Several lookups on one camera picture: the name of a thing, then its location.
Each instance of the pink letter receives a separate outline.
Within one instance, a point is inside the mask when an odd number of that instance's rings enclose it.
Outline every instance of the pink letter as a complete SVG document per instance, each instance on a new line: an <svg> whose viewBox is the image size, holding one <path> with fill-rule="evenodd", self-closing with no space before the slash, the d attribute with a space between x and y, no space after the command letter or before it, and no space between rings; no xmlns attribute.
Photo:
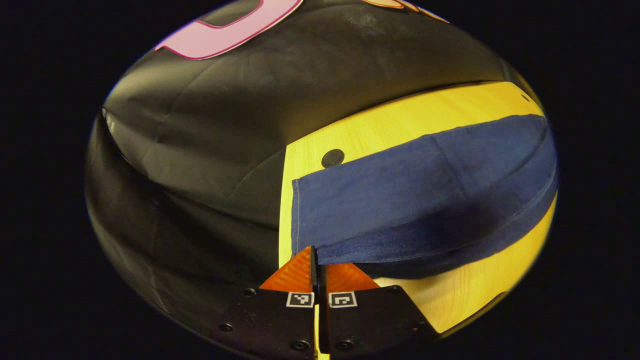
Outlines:
<svg viewBox="0 0 640 360"><path fill-rule="evenodd" d="M251 40L291 14L302 0L260 0L247 16L225 26L196 20L171 34L156 46L192 60L212 58Z"/></svg>

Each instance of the orange graphic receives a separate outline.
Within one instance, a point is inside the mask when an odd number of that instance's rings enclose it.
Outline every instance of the orange graphic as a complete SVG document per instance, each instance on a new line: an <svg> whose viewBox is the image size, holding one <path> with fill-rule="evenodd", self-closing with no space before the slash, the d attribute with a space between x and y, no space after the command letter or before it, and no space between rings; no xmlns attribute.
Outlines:
<svg viewBox="0 0 640 360"><path fill-rule="evenodd" d="M423 14L429 15L430 17L436 19L436 20L440 20L442 22L446 22L447 24L449 23L449 21L439 17L438 15L427 11L419 6L415 6L414 4L409 3L408 1L405 0L362 0L367 4L372 4L375 6L380 6L383 8L392 8L392 9L403 9L405 6L415 12L422 12Z"/></svg>

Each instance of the folded blue towel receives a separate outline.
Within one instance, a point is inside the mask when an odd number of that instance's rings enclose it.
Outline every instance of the folded blue towel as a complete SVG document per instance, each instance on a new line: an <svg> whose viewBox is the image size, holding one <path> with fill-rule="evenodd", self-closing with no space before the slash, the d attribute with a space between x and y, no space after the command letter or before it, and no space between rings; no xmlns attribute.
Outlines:
<svg viewBox="0 0 640 360"><path fill-rule="evenodd" d="M457 127L295 179L292 253L419 278L491 256L544 216L557 191L546 118Z"/></svg>

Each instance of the wooden surface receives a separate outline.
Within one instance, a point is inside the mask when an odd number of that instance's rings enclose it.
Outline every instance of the wooden surface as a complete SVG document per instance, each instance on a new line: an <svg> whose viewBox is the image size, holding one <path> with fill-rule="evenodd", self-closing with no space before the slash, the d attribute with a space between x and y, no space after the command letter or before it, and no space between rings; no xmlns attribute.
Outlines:
<svg viewBox="0 0 640 360"><path fill-rule="evenodd" d="M448 88L388 102L337 121L287 146L280 208L280 266L291 258L291 181L323 169L332 149L344 162L455 127L509 115L543 115L512 83ZM401 285L438 332L462 322L526 273L543 246L555 200L539 224L507 249L449 272L419 280L379 278L380 286Z"/></svg>

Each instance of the black fabric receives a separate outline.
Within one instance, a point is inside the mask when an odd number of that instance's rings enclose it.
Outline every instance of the black fabric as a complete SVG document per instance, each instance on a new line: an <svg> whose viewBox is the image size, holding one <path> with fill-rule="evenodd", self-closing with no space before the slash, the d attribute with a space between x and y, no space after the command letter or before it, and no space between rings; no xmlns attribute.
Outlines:
<svg viewBox="0 0 640 360"><path fill-rule="evenodd" d="M102 117L90 138L85 192L100 244L122 278L200 334L212 330L234 294L277 269L276 231L150 184L121 157Z"/></svg>
<svg viewBox="0 0 640 360"><path fill-rule="evenodd" d="M238 1L201 19L224 25L256 5ZM104 106L119 149L153 183L277 229L287 144L404 95L512 79L508 69L465 32L409 9L305 0L215 58L147 53Z"/></svg>

